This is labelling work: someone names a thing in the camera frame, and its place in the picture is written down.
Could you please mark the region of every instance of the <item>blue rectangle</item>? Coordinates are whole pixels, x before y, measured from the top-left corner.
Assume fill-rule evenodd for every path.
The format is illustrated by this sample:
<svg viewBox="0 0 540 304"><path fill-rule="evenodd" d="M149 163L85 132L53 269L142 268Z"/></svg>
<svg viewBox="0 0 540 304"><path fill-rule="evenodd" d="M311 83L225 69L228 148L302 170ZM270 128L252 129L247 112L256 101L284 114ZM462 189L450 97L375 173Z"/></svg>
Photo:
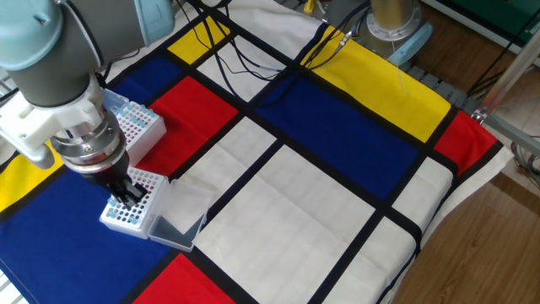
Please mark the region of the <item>blue rectangle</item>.
<svg viewBox="0 0 540 304"><path fill-rule="evenodd" d="M111 90L131 101L145 104L182 71L162 56L156 56L129 74Z"/></svg>
<svg viewBox="0 0 540 304"><path fill-rule="evenodd" d="M109 197L69 171L0 225L0 258L39 303L118 303L170 250L100 223Z"/></svg>
<svg viewBox="0 0 540 304"><path fill-rule="evenodd" d="M256 112L384 200L419 152L312 82L294 79L284 80Z"/></svg>

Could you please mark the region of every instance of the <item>yellow rectangle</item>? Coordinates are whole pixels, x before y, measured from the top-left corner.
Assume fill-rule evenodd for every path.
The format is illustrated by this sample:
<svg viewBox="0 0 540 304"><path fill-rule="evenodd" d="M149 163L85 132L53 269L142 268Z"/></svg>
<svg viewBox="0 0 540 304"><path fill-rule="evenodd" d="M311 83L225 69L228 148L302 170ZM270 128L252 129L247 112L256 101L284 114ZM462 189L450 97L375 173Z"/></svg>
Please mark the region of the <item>yellow rectangle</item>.
<svg viewBox="0 0 540 304"><path fill-rule="evenodd" d="M223 32L219 29L212 18L207 17L206 21L208 27L210 28L213 42L217 44L225 38L225 35L223 35ZM227 27L222 24L219 25L227 35L230 33ZM177 55L183 61L192 64L204 53L206 53L210 47L212 47L212 44L210 43L208 32L206 31L204 23L201 22L197 24L193 30L187 32L187 34L183 35L177 42L169 46L168 50Z"/></svg>
<svg viewBox="0 0 540 304"><path fill-rule="evenodd" d="M52 150L51 144L47 142L47 145ZM19 155L0 173L0 212L19 201L63 165L60 155L54 150L52 153L54 165L47 170L36 167Z"/></svg>
<svg viewBox="0 0 540 304"><path fill-rule="evenodd" d="M327 29L325 37L332 30ZM330 40L311 66L327 60L343 36ZM424 143L451 107L433 90L354 41L313 72Z"/></svg>

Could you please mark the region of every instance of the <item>white tip rack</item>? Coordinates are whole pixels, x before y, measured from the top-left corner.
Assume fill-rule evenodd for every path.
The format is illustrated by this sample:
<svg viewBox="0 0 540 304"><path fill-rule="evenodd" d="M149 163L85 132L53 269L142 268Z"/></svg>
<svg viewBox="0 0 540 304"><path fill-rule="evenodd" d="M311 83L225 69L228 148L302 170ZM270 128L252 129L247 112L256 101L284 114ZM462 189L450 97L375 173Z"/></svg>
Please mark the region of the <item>white tip rack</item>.
<svg viewBox="0 0 540 304"><path fill-rule="evenodd" d="M113 197L101 213L100 222L113 231L126 233L143 239L149 238L149 228L158 212L157 203L167 199L169 180L165 176L129 168L127 174L148 190L148 194L131 210L118 203Z"/></svg>
<svg viewBox="0 0 540 304"><path fill-rule="evenodd" d="M133 101L114 113L126 136L129 165L136 166L167 132L163 117Z"/></svg>

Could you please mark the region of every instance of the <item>mondrian pattern tablecloth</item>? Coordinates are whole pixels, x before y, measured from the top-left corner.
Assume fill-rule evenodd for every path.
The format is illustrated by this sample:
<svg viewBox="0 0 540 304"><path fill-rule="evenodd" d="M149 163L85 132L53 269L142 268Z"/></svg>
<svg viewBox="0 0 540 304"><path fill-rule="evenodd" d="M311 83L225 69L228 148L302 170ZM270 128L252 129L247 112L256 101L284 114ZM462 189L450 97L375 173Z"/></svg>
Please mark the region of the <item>mondrian pattern tablecloth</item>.
<svg viewBox="0 0 540 304"><path fill-rule="evenodd" d="M107 192L60 160L39 171L16 156L0 167L0 269L28 302L388 303L437 225L510 159L354 42L311 72L237 73L231 42L297 70L332 29L271 0L229 8L230 19L190 10L110 83L165 119L138 167L215 193L193 252L109 231L98 221ZM195 35L210 45L203 19L210 50Z"/></svg>

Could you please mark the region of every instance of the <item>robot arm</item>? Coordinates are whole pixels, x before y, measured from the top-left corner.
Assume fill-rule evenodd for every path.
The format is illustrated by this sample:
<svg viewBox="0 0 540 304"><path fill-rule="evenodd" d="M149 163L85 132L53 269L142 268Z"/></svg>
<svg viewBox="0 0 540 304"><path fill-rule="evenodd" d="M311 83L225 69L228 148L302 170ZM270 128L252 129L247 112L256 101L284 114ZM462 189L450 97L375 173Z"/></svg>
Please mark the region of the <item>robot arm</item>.
<svg viewBox="0 0 540 304"><path fill-rule="evenodd" d="M20 92L0 108L0 137L46 169L65 165L127 206L146 190L127 175L126 140L94 71L168 35L170 0L0 0L0 67Z"/></svg>

